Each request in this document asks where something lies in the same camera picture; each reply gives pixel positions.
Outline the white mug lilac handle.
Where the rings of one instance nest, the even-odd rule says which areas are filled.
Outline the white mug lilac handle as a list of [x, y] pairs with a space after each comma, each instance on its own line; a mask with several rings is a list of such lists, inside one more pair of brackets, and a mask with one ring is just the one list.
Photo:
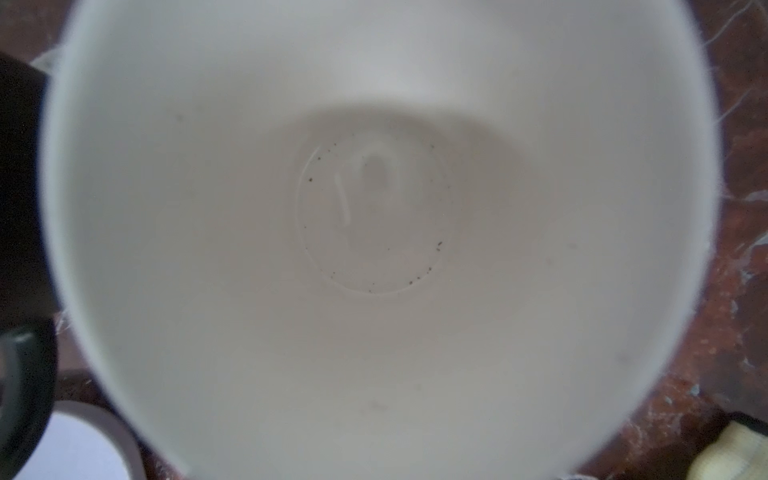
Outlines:
[[549, 479], [693, 315], [715, 116], [681, 1], [82, 1], [50, 264], [193, 479]]

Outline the black mug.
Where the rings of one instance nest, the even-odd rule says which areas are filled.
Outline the black mug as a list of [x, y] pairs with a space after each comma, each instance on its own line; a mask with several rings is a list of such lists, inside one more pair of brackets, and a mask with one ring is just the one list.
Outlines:
[[59, 304], [43, 246], [37, 158], [47, 77], [1, 56], [1, 476], [14, 478], [48, 424]]

